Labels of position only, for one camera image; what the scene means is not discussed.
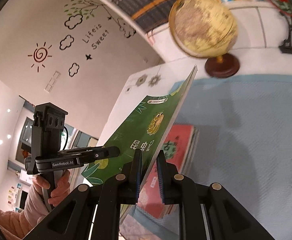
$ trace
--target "screw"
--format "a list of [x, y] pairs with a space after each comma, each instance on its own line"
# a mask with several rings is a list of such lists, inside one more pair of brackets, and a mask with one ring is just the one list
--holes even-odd
[[117, 179], [117, 180], [124, 180], [125, 178], [126, 178], [125, 174], [122, 174], [122, 173], [121, 173], [121, 174], [117, 174], [117, 175], [116, 175], [116, 179]]
[[211, 186], [214, 190], [221, 190], [222, 186], [219, 183], [213, 183]]
[[78, 187], [78, 190], [79, 190], [80, 192], [84, 192], [84, 191], [86, 191], [87, 189], [88, 189], [88, 186], [87, 186], [86, 184], [79, 185], [79, 187]]
[[181, 174], [176, 174], [176, 175], [174, 176], [174, 179], [175, 179], [175, 180], [183, 180], [183, 179], [184, 179], [184, 176], [181, 175]]

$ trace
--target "globe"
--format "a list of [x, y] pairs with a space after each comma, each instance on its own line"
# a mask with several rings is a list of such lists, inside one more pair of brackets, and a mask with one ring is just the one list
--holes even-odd
[[194, 57], [217, 57], [236, 43], [238, 27], [231, 11], [213, 0], [178, 0], [169, 15], [178, 46]]

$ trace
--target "green book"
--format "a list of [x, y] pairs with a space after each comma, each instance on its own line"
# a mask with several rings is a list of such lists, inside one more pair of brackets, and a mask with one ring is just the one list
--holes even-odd
[[133, 161], [135, 149], [139, 148], [142, 150], [142, 175], [147, 178], [196, 72], [195, 66], [179, 88], [169, 95], [146, 96], [104, 145], [117, 146], [121, 154], [116, 158], [90, 163], [82, 175], [92, 185], [102, 184], [121, 173], [123, 165]]

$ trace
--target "cloud decal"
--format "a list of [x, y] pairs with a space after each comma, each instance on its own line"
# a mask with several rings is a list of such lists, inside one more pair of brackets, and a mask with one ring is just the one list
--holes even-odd
[[69, 76], [73, 77], [78, 73], [79, 70], [79, 65], [77, 63], [73, 63], [73, 65], [71, 65], [71, 68], [68, 70]]
[[128, 23], [126, 23], [122, 18], [117, 19], [119, 30], [121, 32], [124, 32], [125, 38], [130, 38], [131, 36], [134, 36], [136, 34], [136, 30], [131, 27]]
[[65, 50], [71, 46], [71, 44], [74, 42], [74, 37], [71, 35], [67, 35], [59, 44], [59, 49], [60, 50]]
[[70, 16], [67, 21], [65, 21], [64, 25], [72, 30], [75, 28], [78, 24], [81, 24], [83, 22], [83, 16], [81, 14], [76, 14], [75, 16]]

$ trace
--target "pink sleeve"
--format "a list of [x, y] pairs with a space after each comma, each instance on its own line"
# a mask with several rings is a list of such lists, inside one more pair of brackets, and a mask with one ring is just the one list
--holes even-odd
[[24, 211], [17, 213], [0, 210], [0, 229], [7, 240], [17, 240], [23, 238], [32, 226], [26, 220]]
[[32, 230], [48, 213], [44, 202], [32, 185], [25, 209], [21, 213], [0, 210], [0, 229], [7, 240], [18, 240]]
[[30, 186], [24, 212], [32, 227], [35, 227], [49, 213], [33, 185]]

